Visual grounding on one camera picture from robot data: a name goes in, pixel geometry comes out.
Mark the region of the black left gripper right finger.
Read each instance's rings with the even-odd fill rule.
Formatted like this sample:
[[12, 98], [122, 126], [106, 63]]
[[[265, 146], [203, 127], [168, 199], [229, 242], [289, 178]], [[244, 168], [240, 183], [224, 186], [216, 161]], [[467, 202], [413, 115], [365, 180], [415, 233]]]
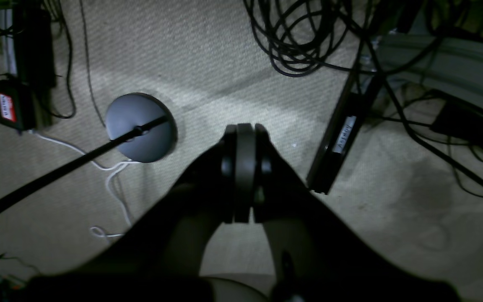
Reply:
[[261, 201], [254, 216], [265, 230], [277, 283], [273, 302], [459, 302], [449, 283], [400, 269], [369, 247], [305, 187], [255, 124]]

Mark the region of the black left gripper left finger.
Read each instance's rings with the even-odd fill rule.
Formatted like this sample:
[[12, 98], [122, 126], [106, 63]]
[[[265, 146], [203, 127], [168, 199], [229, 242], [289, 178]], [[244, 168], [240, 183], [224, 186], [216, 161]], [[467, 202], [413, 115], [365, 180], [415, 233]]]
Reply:
[[109, 249], [79, 268], [36, 277], [25, 302], [216, 302], [213, 283], [199, 276], [209, 239], [233, 222], [245, 124], [228, 125], [155, 206]]

